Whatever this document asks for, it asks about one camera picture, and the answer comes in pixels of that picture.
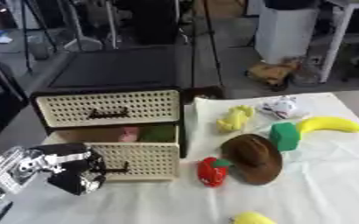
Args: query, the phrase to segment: woven rattan drawer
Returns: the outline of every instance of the woven rattan drawer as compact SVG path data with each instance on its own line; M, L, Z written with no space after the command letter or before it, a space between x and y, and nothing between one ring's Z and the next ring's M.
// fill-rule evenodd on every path
M178 176L186 155L180 92L34 94L32 97L49 137L43 144L84 143L101 154L108 169L129 163L126 173L109 173L107 180L170 180ZM170 141L119 143L122 127L140 129L165 125Z

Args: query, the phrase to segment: pink toy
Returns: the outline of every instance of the pink toy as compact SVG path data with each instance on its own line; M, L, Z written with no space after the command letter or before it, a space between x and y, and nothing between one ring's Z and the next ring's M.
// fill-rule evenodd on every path
M118 138L122 143L134 143L138 139L139 127L125 127L123 128L123 134Z

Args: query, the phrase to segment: drawer handle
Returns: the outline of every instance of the drawer handle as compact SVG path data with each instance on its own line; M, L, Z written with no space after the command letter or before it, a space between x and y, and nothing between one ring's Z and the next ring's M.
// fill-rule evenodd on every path
M106 169L106 172L121 172L121 173L126 173L129 171L129 162L125 161L125 163L123 164L123 168L120 169Z
M112 114L103 114L98 109L93 108L89 113L87 119L102 119L102 118L115 118L115 117L129 117L129 110L123 107L120 112Z

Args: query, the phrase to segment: tripod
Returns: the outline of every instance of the tripod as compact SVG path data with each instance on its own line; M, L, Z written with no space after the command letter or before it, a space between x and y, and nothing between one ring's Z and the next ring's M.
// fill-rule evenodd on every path
M27 31L27 21L25 16L25 6L27 6L32 13L33 17L37 21L39 28L43 30L47 40L49 41L50 45L53 47L53 51L57 52L57 46L55 45L52 37L50 36L49 32L47 31L47 26L45 22L41 19L39 14L34 10L30 0L20 0L20 10L22 13L22 28L23 28L23 39L25 44L25 66L28 69L28 72L32 72L31 63L30 63L30 54L29 54L29 46L28 46L28 31Z
M215 43L215 32L212 27L211 17L209 14L209 8L208 8L208 0L201 0L204 13L205 13L205 19L207 22L207 29L208 29L208 36L209 41L211 42L212 52L214 55L214 61L215 61L215 69L216 74L219 80L219 85L221 88L224 87L223 81L222 81L222 74L221 74L221 62L219 61L219 56L216 51L216 43ZM192 88L195 88L195 69L196 69L196 47L197 47L197 24L196 24L196 9L194 8L195 0L193 0L193 7L192 7L192 64L191 64L191 86Z

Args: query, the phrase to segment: white paper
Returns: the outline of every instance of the white paper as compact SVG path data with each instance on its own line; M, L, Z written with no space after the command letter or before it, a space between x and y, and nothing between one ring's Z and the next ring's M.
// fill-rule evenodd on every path
M333 94L301 94L297 99L313 116L341 116L359 123ZM283 153L283 171L268 185L247 185L228 176L223 186L207 188L196 178L195 163L218 156L227 139L268 133L277 119L260 114L243 131L221 135L215 128L215 120L228 108L264 100L198 99L194 108L187 108L197 109L197 116L187 114L187 127L193 126L187 132L189 154L181 161L180 178L173 182L108 183L76 197L42 178L18 195L2 223L228 224L236 214L256 211L279 224L359 224L359 133L306 134L297 150Z

